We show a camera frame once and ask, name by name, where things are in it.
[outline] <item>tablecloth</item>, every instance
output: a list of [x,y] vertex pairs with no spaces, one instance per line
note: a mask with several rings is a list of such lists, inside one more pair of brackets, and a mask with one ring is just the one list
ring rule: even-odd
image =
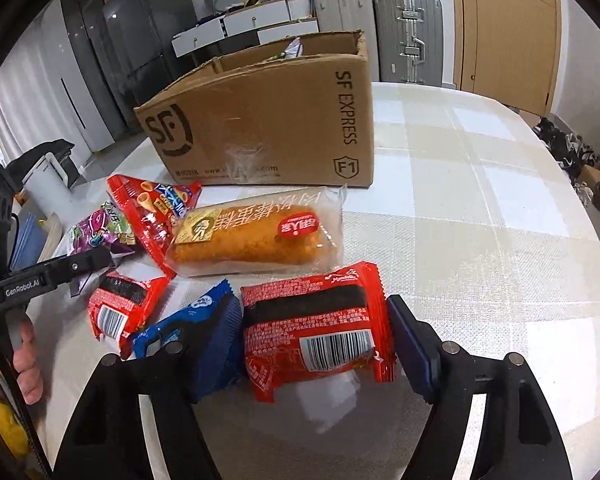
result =
[[[493,100],[400,84],[374,84],[373,98],[374,184],[348,190],[344,263],[377,263],[386,293],[401,294],[443,340],[491,358],[524,355],[574,478],[591,478],[600,468],[600,243],[570,183],[523,120]],[[149,141],[116,172],[170,180]],[[200,203],[273,190],[207,187]],[[93,206],[103,198],[104,187]],[[219,279],[177,278],[163,315]],[[271,279],[230,282],[238,289]],[[85,301],[70,301],[63,289],[29,309],[52,463],[84,385],[111,351],[93,338]],[[146,400],[142,406],[150,412]],[[475,397],[455,478],[469,477],[483,409],[484,397]],[[429,407],[403,375],[375,384],[357,371],[286,385],[274,405],[254,402],[242,384],[203,399],[195,412],[225,480],[394,480]],[[168,478],[150,417],[145,433],[156,479]]]

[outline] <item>red snack package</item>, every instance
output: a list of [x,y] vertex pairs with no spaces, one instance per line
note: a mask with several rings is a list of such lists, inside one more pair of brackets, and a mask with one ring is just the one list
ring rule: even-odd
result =
[[176,273],[164,261],[173,228],[198,202],[202,186],[171,186],[125,175],[107,179],[109,193],[146,251],[170,278]]
[[394,380],[394,343],[375,264],[241,288],[247,372],[256,398],[274,402],[284,383],[371,363]]
[[161,277],[137,282],[115,270],[108,272],[89,298],[87,312],[93,335],[100,339],[105,334],[115,339],[120,357],[127,359],[132,351],[131,335],[144,329],[170,281]]

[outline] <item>barcode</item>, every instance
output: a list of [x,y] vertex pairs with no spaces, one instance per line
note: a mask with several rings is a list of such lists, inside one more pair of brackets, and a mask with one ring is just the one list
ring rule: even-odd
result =
[[300,338],[302,360],[310,372],[339,368],[370,354],[374,346],[371,330],[352,330]]
[[120,339],[120,334],[122,334],[125,328],[127,319],[128,316],[126,314],[103,305],[100,307],[100,312],[98,313],[98,328],[117,341]]

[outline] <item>packaged bread roll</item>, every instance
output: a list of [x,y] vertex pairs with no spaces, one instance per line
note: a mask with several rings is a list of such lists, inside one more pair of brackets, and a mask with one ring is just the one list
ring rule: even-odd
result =
[[189,211],[167,252],[184,276],[328,272],[342,264],[344,188],[315,187]]

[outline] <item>wooden door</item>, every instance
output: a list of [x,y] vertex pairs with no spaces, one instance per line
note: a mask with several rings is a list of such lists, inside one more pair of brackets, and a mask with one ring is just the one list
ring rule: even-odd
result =
[[545,116],[560,56],[559,0],[455,4],[457,88]]

